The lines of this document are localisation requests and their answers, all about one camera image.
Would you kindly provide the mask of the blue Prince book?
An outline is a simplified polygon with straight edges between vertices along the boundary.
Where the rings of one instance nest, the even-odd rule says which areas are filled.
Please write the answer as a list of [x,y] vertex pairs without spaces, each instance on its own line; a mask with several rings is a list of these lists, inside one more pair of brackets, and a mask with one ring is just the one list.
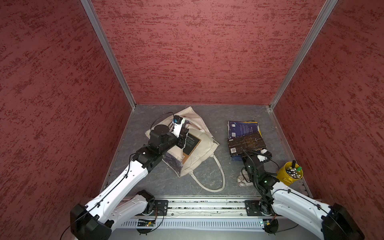
[[228,138],[247,136],[256,132],[262,136],[258,122],[228,121]]

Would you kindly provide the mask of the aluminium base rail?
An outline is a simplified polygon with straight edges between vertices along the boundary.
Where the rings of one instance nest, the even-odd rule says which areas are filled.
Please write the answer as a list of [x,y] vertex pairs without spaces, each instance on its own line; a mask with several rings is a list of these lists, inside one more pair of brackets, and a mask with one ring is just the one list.
[[181,218],[191,215],[191,211],[195,211],[200,218],[203,216],[217,217],[225,212],[236,212],[240,208],[246,208],[248,212],[253,211],[250,205],[251,200],[246,200],[243,203],[237,199],[171,199],[170,201],[171,207],[177,210],[177,217]]

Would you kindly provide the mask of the circuit board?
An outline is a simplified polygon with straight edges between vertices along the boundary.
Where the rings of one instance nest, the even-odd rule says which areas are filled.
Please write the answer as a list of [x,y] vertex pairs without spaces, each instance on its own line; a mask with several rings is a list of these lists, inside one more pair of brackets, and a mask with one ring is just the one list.
[[263,221],[263,230],[267,234],[275,234],[279,229],[279,221],[277,219],[274,220],[265,220]]
[[156,223],[156,220],[138,219],[137,228],[154,228]]

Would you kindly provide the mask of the yellow pen cup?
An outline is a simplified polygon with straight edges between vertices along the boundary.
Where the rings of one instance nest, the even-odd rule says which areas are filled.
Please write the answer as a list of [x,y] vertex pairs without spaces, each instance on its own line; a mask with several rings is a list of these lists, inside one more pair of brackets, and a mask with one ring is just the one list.
[[303,176],[304,171],[295,160],[285,163],[277,172],[277,179],[286,186],[290,186],[294,182],[301,180]]

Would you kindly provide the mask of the crumpled white cloth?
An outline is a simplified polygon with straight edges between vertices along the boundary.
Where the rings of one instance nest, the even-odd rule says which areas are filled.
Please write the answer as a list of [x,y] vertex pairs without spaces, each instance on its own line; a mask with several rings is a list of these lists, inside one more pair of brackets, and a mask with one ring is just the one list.
[[237,183],[240,187],[253,186],[253,182],[251,181],[245,167],[242,168],[240,175],[237,177]]

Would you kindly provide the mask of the beige canvas tote bag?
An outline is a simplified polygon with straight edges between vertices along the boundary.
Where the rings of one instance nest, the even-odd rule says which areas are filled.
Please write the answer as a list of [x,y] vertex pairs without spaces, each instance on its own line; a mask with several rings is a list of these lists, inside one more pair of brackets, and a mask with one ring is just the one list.
[[[176,115],[186,119],[186,128],[189,130],[189,133],[201,139],[201,142],[184,165],[182,164],[183,149],[180,149],[177,146],[171,148],[163,155],[163,162],[167,164],[178,177],[181,178],[190,175],[202,189],[212,193],[221,192],[226,186],[226,180],[223,168],[218,158],[215,156],[215,150],[218,148],[219,143],[210,133],[202,117],[199,116],[192,107],[187,107],[176,113]],[[222,176],[223,183],[218,189],[207,188],[194,174],[194,170],[208,158],[213,158],[215,160]]]

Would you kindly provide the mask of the thin black book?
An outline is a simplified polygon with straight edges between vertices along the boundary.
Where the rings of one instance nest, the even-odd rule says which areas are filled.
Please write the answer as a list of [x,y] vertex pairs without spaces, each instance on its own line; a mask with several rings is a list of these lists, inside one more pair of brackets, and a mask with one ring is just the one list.
[[182,158],[182,164],[184,165],[189,157],[192,155],[193,151],[196,149],[196,147],[201,142],[201,139],[198,137],[188,133],[186,137],[186,144],[183,148],[183,158]]

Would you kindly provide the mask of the right aluminium corner post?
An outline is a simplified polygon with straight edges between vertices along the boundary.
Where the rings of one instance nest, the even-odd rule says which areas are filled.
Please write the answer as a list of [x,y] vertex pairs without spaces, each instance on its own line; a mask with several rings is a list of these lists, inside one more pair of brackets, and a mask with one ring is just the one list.
[[283,93],[287,89],[295,73],[297,72],[301,63],[305,59],[308,51],[312,47],[313,43],[315,42],[316,38],[318,37],[320,31],[322,30],[323,26],[325,25],[327,19],[331,15],[337,3],[338,3],[338,0],[325,1],[316,20],[314,21],[311,29],[309,30],[300,50],[298,51],[291,67],[289,68],[287,74],[285,75],[283,82],[281,83],[279,89],[277,90],[275,96],[273,97],[271,103],[269,104],[270,112],[273,112],[274,109],[276,108],[279,100],[283,96]]

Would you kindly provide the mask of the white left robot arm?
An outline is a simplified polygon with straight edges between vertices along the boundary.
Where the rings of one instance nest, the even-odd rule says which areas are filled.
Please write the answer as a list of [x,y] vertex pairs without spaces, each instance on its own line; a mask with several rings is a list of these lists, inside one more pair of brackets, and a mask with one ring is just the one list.
[[150,131],[149,143],[129,158],[123,172],[86,205],[76,205],[70,212],[70,230],[78,240],[107,240],[118,224],[140,214],[157,213],[155,197],[143,190],[130,201],[121,201],[131,189],[145,178],[171,148],[185,146],[189,130],[176,124],[173,130],[157,125]]

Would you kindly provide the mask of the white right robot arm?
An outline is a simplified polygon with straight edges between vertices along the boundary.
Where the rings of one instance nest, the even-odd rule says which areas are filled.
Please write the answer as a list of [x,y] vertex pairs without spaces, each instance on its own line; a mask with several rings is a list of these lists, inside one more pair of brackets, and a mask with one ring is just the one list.
[[259,209],[266,216],[279,215],[307,229],[321,240],[363,240],[365,235],[349,212],[307,197],[285,185],[276,174],[265,171],[255,151],[243,151],[243,162],[250,182],[261,195]]

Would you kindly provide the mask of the left circuit board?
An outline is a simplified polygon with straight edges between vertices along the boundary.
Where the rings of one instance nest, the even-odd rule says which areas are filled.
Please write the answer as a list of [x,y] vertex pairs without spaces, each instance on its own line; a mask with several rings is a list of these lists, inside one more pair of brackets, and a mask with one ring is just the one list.
[[156,220],[138,219],[137,228],[154,228],[156,223]]

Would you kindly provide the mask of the aluminium corner post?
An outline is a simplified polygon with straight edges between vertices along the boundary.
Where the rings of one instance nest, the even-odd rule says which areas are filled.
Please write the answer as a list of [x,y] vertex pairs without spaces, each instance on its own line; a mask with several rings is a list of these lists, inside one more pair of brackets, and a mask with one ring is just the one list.
[[338,0],[325,1],[316,20],[314,21],[311,29],[309,30],[300,50],[298,51],[291,67],[289,68],[287,74],[285,75],[283,82],[281,83],[279,89],[277,90],[275,96],[273,97],[271,103],[269,104],[270,112],[273,112],[274,109],[276,108],[279,100],[283,96],[283,93],[287,89],[295,73],[297,72],[301,63],[305,59],[308,51],[312,47],[313,43],[315,42],[316,38],[318,37],[320,31],[322,30],[323,26],[325,25],[327,19],[331,15],[337,3],[338,3]]
[[106,36],[106,33],[101,25],[101,22],[97,16],[96,10],[90,0],[81,0],[82,6],[91,22],[91,25],[104,49],[104,52],[113,68],[115,75],[124,91],[126,98],[128,99],[131,108],[134,110],[136,108],[136,101],[134,100],[133,94],[128,86],[126,78],[123,74],[123,71],[118,63],[118,60],[114,54],[114,51],[109,43],[109,40]]

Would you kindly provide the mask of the right circuit board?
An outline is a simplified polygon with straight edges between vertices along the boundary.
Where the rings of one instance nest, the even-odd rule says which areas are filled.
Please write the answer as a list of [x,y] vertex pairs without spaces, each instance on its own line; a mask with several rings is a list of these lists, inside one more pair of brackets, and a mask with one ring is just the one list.
[[279,229],[279,221],[277,219],[274,220],[265,220],[263,221],[263,230],[267,234],[275,234]]

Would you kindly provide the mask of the left aluminium corner post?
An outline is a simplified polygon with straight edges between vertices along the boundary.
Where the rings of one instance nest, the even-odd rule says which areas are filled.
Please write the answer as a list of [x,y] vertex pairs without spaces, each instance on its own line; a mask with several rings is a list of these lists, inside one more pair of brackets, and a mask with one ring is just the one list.
[[134,100],[133,94],[128,86],[126,78],[123,74],[123,71],[118,63],[118,60],[114,54],[114,51],[109,43],[109,40],[106,36],[106,33],[101,25],[101,22],[97,16],[96,10],[90,0],[81,0],[82,6],[91,22],[91,25],[104,49],[104,52],[113,68],[115,75],[124,91],[126,98],[128,99],[131,108],[134,110],[136,108],[136,101]]

